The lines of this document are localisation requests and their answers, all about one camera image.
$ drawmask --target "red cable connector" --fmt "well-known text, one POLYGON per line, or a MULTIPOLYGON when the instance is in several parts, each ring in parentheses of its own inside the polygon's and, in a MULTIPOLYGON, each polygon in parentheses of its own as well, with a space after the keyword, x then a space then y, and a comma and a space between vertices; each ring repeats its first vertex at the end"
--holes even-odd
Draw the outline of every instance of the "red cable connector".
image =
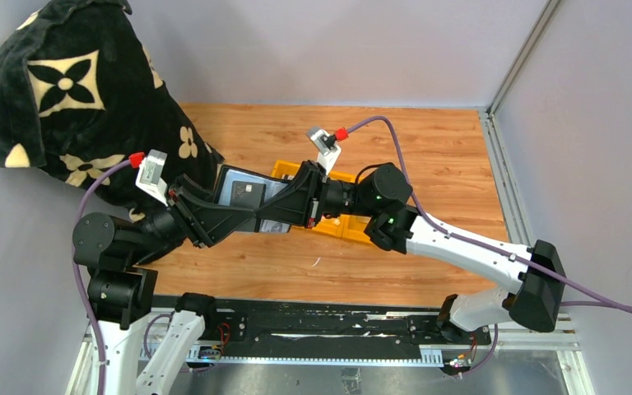
POLYGON ((338 130, 336 130, 335 136, 336 140, 338 140, 339 142, 349 137, 349 135, 347 134, 347 129, 345 128, 339 128, 338 130))
POLYGON ((129 163, 134 169, 139 169, 139 166, 142 165, 144 158, 146 158, 146 154, 144 152, 137 152, 136 154, 131 154, 129 156, 129 163))

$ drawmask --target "yellow bin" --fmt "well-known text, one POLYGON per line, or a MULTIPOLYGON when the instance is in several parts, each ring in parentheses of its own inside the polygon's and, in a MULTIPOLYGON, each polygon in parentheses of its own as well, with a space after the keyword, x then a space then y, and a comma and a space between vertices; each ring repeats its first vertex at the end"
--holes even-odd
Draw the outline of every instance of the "yellow bin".
MULTIPOLYGON (((278 160, 275 163, 275 167, 272 169, 272 177, 276 179, 284 179, 285 177, 294 176, 297 170, 299 170, 299 167, 299 164, 287 162, 285 160, 278 160)), ((332 171, 328 177, 340 181, 347 181, 348 183, 355 182, 355 176, 353 174, 342 173, 339 171, 332 171)), ((371 244, 369 236, 365 235, 365 228, 367 227, 368 222, 368 217, 359 216, 340 216, 330 220, 322 218, 318 225, 316 225, 312 230, 325 235, 371 244)))

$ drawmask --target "wooden tabletop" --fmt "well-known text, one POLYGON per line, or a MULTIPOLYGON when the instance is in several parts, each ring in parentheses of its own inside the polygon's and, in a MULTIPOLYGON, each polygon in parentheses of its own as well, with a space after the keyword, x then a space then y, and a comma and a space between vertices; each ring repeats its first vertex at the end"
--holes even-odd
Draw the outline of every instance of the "wooden tabletop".
MULTIPOLYGON (((325 106, 184 105, 202 138, 228 165, 270 174, 276 160, 300 163, 317 152, 305 133, 349 127, 372 115, 397 128, 413 188, 425 209, 449 224, 507 239, 476 111, 325 106)), ((397 163, 384 123, 341 143, 334 170, 397 163)), ((492 287, 470 272, 430 258, 308 230, 288 235, 234 233, 211 249, 185 244, 152 264, 156 293, 187 291, 225 298, 439 306, 447 295, 492 287)))

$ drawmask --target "gray floor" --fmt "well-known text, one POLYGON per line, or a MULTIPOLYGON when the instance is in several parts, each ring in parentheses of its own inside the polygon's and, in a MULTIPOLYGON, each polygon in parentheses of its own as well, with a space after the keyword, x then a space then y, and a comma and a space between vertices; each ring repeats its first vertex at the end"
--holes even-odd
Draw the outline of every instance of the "gray floor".
POLYGON ((552 351, 501 351, 461 382, 435 382, 440 377, 428 368, 220 365, 180 374, 171 395, 568 394, 552 351))

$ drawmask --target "wood grain surface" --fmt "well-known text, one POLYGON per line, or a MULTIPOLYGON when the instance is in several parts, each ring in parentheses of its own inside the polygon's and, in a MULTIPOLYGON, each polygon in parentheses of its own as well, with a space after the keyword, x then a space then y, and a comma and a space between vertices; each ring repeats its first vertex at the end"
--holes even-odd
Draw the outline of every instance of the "wood grain surface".
MULTIPOLYGON (((276 160, 315 159, 306 131, 335 131, 372 115, 391 119, 413 187, 428 212, 449 224, 507 239, 477 112, 324 106, 183 105, 202 138, 228 165, 270 174, 276 160)), ((353 133, 335 170, 397 163, 384 123, 353 133)), ((152 264, 156 292, 225 298, 439 306, 452 293, 492 283, 429 258, 380 251, 293 229, 288 235, 233 234, 211 249, 185 244, 152 264)))

